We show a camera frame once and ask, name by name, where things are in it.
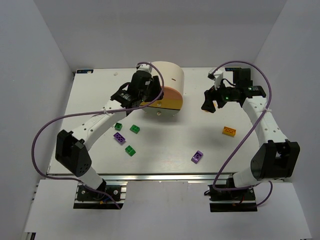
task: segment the white enclosure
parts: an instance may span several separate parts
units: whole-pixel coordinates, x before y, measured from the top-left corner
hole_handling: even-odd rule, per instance
[[[269,78],[275,120],[300,144],[291,180],[312,238],[320,240],[319,12],[319,0],[1,1],[1,239],[23,233],[40,179],[32,140],[64,114],[76,69],[133,68],[139,61],[205,68],[245,60]],[[264,86],[258,74],[252,79]],[[38,141],[44,172],[58,129]]]

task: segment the lego brick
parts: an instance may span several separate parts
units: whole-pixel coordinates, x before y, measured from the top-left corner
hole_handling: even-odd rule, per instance
[[[125,148],[125,151],[127,154],[129,154],[131,157],[136,153],[136,151],[129,145]]]
[[[126,141],[126,139],[118,132],[113,136],[114,136],[115,140],[117,140],[117,142],[120,143],[121,145],[124,144]]]
[[[140,131],[140,127],[138,127],[138,126],[133,124],[132,127],[130,128],[130,131],[132,131],[135,134],[137,134]]]
[[[223,128],[222,134],[234,137],[236,135],[236,130],[230,127],[225,126]]]
[[[191,161],[197,164],[204,154],[200,151],[196,151],[195,155],[191,158]]]
[[[122,129],[122,124],[117,122],[115,125],[114,125],[114,129],[117,130],[117,131],[120,131]]]

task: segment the white tabletop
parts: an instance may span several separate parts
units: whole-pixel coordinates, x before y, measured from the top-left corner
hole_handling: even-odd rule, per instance
[[[122,146],[113,137],[115,129],[110,128],[89,151],[93,168],[99,174],[218,172],[252,124],[236,102],[226,104],[213,114],[201,110],[204,92],[214,84],[207,78],[209,70],[183,68],[183,106],[176,116],[150,115],[143,110],[132,112],[121,121],[120,133],[126,138]],[[120,85],[130,82],[134,72],[134,68],[95,69],[93,73],[76,74],[66,114],[99,111]],[[232,80],[232,72],[225,72],[224,77]],[[65,119],[62,129],[70,131],[88,118]],[[138,134],[129,130],[133,124],[140,127]],[[223,135],[224,126],[236,129],[235,137]],[[135,149],[134,156],[125,152],[128,145]],[[238,172],[248,167],[258,149],[258,139],[253,133],[224,172]],[[197,150],[203,152],[203,157],[194,164],[191,158]],[[53,154],[48,173],[70,172],[55,160]]]
[[[121,210],[73,209],[77,182],[41,180],[25,226],[36,240],[299,240],[311,238],[292,183],[256,212],[210,212],[208,183],[130,181]],[[270,189],[254,189],[261,202]]]

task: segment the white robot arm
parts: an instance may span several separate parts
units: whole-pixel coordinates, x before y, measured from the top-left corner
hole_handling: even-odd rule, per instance
[[[91,117],[72,131],[59,132],[55,158],[83,183],[105,192],[106,182],[93,169],[88,151],[111,126],[128,116],[132,112],[130,109],[139,107],[141,102],[153,101],[160,93],[158,76],[152,77],[148,65],[139,65],[131,82],[122,85],[103,107],[105,114]]]
[[[266,93],[261,86],[252,86],[250,70],[238,69],[237,75],[242,79],[234,80],[235,87],[226,87],[221,81],[223,73],[216,71],[210,79],[217,79],[214,86],[204,92],[205,101],[201,109],[214,113],[216,108],[213,101],[217,102],[218,108],[223,108],[227,102],[238,102],[254,125],[266,110],[261,121],[255,128],[259,141],[259,150],[252,158],[250,166],[245,170],[234,173],[227,181],[227,188],[240,188],[254,186],[262,181],[270,179],[288,178],[292,175],[300,147],[297,142],[290,142],[281,132],[272,113],[265,109],[267,104]]]

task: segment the orange lego brick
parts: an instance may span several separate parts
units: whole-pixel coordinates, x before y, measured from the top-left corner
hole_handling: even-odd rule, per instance
[[[236,135],[236,130],[230,127],[225,126],[223,128],[222,134],[228,135],[230,137],[234,137]]]

